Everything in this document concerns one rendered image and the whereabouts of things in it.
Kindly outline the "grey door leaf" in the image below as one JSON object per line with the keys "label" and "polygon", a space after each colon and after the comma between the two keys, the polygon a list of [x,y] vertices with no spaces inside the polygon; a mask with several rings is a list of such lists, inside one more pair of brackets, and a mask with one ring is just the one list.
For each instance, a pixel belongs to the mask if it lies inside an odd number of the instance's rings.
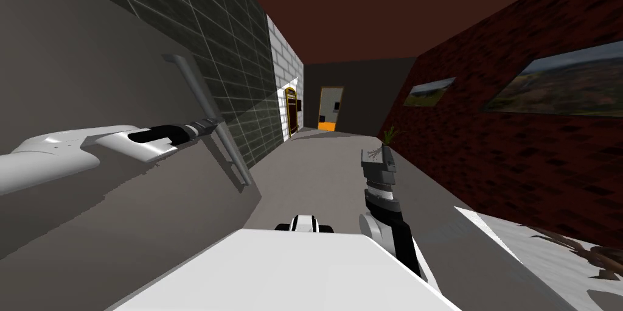
{"label": "grey door leaf", "polygon": [[[55,131],[202,119],[185,47],[110,0],[0,0],[0,153]],[[104,311],[242,228],[260,193],[216,135],[0,196],[0,311]]]}

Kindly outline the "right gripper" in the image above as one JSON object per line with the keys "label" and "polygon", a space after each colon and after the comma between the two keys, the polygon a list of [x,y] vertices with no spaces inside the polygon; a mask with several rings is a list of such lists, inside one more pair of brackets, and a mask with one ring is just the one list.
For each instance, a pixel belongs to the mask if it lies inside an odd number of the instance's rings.
{"label": "right gripper", "polygon": [[397,171],[391,148],[382,145],[381,149],[361,150],[363,174],[368,181],[394,185],[394,173]]}

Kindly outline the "long grey bar handle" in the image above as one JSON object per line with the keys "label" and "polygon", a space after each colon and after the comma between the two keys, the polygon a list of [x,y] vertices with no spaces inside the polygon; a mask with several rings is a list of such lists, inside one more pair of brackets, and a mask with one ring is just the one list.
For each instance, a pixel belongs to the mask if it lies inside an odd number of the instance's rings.
{"label": "long grey bar handle", "polygon": [[[202,84],[196,78],[186,58],[176,54],[162,54],[162,57],[165,61],[174,63],[178,67],[182,76],[184,77],[191,91],[196,97],[198,103],[205,112],[206,117],[213,119],[219,117],[220,112],[218,108],[213,106],[213,103],[211,103],[211,101],[213,100],[211,93],[207,88],[204,89],[202,87]],[[231,157],[232,162],[235,164],[236,168],[240,172],[243,182],[246,184],[246,186],[252,185],[252,178],[249,175],[248,168],[246,164],[242,161],[242,157],[240,156],[240,152],[237,150],[237,147],[228,136],[229,133],[226,122],[220,122],[220,124],[215,127],[215,132],[218,135],[220,141],[223,143],[228,155]]]}

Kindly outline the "yellow-framed dark door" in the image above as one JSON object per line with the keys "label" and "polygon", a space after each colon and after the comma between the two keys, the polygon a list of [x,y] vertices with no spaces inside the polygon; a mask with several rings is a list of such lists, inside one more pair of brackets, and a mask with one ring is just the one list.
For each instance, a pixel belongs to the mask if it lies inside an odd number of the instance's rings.
{"label": "yellow-framed dark door", "polygon": [[288,87],[284,91],[285,110],[287,112],[288,137],[298,131],[298,99],[294,88]]}

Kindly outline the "green potted plant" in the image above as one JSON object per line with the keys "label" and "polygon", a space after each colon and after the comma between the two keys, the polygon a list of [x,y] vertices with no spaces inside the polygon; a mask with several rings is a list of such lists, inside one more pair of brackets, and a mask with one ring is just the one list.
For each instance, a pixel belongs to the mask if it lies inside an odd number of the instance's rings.
{"label": "green potted plant", "polygon": [[391,125],[387,130],[383,132],[382,144],[385,146],[390,146],[391,142],[403,131],[397,130],[393,125]]}

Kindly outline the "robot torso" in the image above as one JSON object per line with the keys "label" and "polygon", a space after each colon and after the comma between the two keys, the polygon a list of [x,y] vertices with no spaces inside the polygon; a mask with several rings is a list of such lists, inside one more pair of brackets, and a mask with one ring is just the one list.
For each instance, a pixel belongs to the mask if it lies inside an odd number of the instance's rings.
{"label": "robot torso", "polygon": [[239,229],[106,311],[461,311],[368,236]]}

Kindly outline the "grey and orange door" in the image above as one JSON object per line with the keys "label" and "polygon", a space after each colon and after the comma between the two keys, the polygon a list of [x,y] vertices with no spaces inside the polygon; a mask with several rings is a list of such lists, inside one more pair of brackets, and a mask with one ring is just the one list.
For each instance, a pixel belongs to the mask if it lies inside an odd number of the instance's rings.
{"label": "grey and orange door", "polygon": [[321,88],[318,129],[335,131],[343,90],[342,86]]}

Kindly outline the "small landscape picture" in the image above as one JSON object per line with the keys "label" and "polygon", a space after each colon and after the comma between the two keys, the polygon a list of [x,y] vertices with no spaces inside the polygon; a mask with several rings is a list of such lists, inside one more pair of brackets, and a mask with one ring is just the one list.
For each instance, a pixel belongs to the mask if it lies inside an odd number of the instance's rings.
{"label": "small landscape picture", "polygon": [[453,84],[455,77],[424,83],[413,86],[410,90],[404,106],[412,107],[433,107],[446,90]]}

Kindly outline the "large landscape picture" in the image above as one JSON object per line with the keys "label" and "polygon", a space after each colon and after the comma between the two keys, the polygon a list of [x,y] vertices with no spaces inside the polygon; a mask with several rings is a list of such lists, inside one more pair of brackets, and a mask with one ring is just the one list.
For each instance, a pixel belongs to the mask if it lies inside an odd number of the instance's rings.
{"label": "large landscape picture", "polygon": [[623,40],[531,61],[484,109],[623,117]]}

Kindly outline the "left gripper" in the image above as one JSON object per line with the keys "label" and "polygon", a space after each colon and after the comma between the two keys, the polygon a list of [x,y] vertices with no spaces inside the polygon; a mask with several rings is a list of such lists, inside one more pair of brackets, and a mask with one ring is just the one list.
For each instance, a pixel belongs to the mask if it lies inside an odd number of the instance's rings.
{"label": "left gripper", "polygon": [[220,124],[220,118],[205,118],[196,121],[197,136],[210,135]]}

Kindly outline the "white table with brown branch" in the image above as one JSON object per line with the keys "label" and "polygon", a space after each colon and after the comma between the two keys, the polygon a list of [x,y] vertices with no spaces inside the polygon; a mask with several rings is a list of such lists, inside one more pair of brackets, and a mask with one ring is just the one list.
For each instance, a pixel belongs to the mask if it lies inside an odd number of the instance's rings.
{"label": "white table with brown branch", "polygon": [[458,210],[576,311],[623,311],[623,277],[599,278],[600,268],[573,248],[518,223]]}

